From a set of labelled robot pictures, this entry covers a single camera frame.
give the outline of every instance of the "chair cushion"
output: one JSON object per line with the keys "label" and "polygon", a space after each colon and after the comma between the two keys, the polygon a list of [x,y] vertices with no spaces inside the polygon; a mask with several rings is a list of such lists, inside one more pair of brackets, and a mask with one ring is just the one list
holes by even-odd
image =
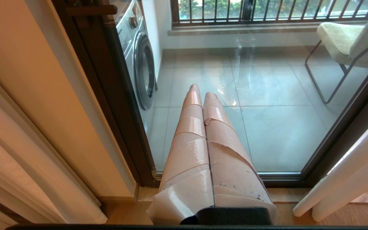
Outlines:
{"label": "chair cushion", "polygon": [[339,64],[350,65],[353,61],[349,57],[350,47],[363,28],[364,26],[361,25],[323,22],[317,28],[317,34],[334,61]]}

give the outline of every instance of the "white wall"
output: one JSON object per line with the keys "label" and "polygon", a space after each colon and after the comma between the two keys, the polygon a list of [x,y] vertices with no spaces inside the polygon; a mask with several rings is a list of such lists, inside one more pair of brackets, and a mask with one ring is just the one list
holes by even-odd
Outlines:
{"label": "white wall", "polygon": [[155,2],[153,0],[142,0],[144,16],[146,17],[147,35],[149,36],[151,48],[153,51],[154,68],[156,80],[161,64],[162,48],[159,44],[158,24],[156,19]]}
{"label": "white wall", "polygon": [[155,10],[162,49],[300,46],[316,45],[319,41],[315,32],[168,36],[167,32],[171,30],[170,1],[155,1]]}
{"label": "white wall", "polygon": [[135,182],[51,5],[28,4],[0,1],[0,84],[96,196],[132,197]]}

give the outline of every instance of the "metal chair leg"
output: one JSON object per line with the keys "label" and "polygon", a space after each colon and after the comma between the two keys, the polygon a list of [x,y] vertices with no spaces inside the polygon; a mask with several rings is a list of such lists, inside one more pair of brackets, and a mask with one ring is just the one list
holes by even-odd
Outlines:
{"label": "metal chair leg", "polygon": [[328,104],[334,97],[334,95],[336,94],[337,90],[340,88],[341,84],[343,83],[343,81],[346,79],[347,75],[349,74],[350,70],[352,69],[353,67],[353,64],[352,63],[350,65],[350,67],[345,71],[345,66],[340,66],[342,68],[342,71],[344,73],[342,79],[340,80],[339,84],[337,84],[336,88],[334,89],[333,93],[330,95],[329,99],[326,101],[325,97],[323,96],[321,90],[320,90],[320,87],[319,85],[317,84],[312,72],[311,72],[311,69],[309,68],[309,65],[308,65],[308,59],[311,57],[311,55],[314,53],[314,51],[319,47],[319,45],[322,43],[322,41],[319,41],[318,44],[313,48],[313,50],[311,51],[311,53],[308,55],[308,57],[306,58],[305,60],[305,67],[307,68],[308,72],[309,72],[309,75],[310,75],[310,78],[312,79],[314,85],[316,86],[316,90],[317,92],[319,93],[320,95],[320,98],[322,99],[323,103],[324,104]]}

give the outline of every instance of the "washing machine knob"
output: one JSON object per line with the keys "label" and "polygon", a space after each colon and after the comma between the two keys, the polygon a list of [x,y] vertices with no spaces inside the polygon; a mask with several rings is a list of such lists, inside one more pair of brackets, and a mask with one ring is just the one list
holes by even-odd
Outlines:
{"label": "washing machine knob", "polygon": [[137,18],[136,17],[130,17],[130,26],[135,29],[138,26]]}

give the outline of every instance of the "washing machine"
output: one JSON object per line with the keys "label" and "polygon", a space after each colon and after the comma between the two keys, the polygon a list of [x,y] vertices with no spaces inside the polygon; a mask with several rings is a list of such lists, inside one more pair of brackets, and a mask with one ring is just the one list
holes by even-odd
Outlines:
{"label": "washing machine", "polygon": [[147,134],[154,114],[156,78],[143,13],[137,0],[110,0],[110,4],[118,8],[118,14],[114,16],[114,20]]}

